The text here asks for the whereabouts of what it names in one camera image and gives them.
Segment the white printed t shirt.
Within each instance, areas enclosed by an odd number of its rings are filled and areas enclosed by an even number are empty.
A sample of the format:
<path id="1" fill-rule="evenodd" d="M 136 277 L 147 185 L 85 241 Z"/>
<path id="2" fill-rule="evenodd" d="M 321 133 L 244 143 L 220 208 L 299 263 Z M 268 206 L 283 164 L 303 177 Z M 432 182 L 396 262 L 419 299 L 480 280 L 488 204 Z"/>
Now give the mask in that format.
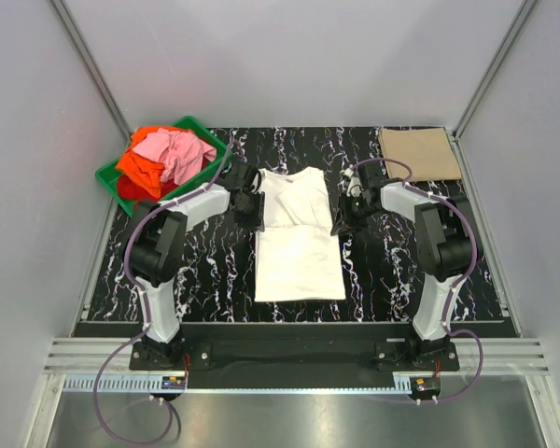
<path id="1" fill-rule="evenodd" d="M 324 173 L 262 170 L 263 226 L 256 233 L 256 302 L 343 301 L 342 258 Z"/>

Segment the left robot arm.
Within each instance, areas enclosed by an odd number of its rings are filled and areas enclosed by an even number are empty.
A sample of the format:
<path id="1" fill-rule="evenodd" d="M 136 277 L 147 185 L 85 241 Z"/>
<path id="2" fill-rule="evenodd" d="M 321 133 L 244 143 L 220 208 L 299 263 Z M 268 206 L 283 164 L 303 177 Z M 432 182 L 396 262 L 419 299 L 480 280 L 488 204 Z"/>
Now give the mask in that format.
<path id="1" fill-rule="evenodd" d="M 231 214 L 249 231 L 264 229 L 262 172 L 244 161 L 196 190 L 161 203 L 140 202 L 123 250 L 123 268 L 137 286 L 144 324 L 133 355 L 170 370 L 189 360 L 183 354 L 181 324 L 175 314 L 174 278 L 183 266 L 186 236 L 210 217 Z"/>

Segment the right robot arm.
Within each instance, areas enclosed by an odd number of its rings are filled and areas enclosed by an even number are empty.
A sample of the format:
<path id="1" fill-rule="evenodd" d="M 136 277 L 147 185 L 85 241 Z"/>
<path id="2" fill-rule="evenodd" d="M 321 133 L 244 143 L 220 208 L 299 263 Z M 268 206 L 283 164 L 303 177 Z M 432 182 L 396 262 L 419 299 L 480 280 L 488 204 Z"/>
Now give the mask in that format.
<path id="1" fill-rule="evenodd" d="M 449 356 L 455 301 L 481 256 L 481 242 L 465 197 L 450 199 L 419 189 L 410 183 L 411 170 L 403 178 L 383 179 L 372 170 L 373 162 L 343 170 L 347 186 L 339 196 L 331 233 L 362 231 L 367 218 L 380 212 L 414 224 L 417 259 L 424 273 L 420 304 L 407 336 L 378 355 L 378 366 L 409 365 L 421 371 Z"/>

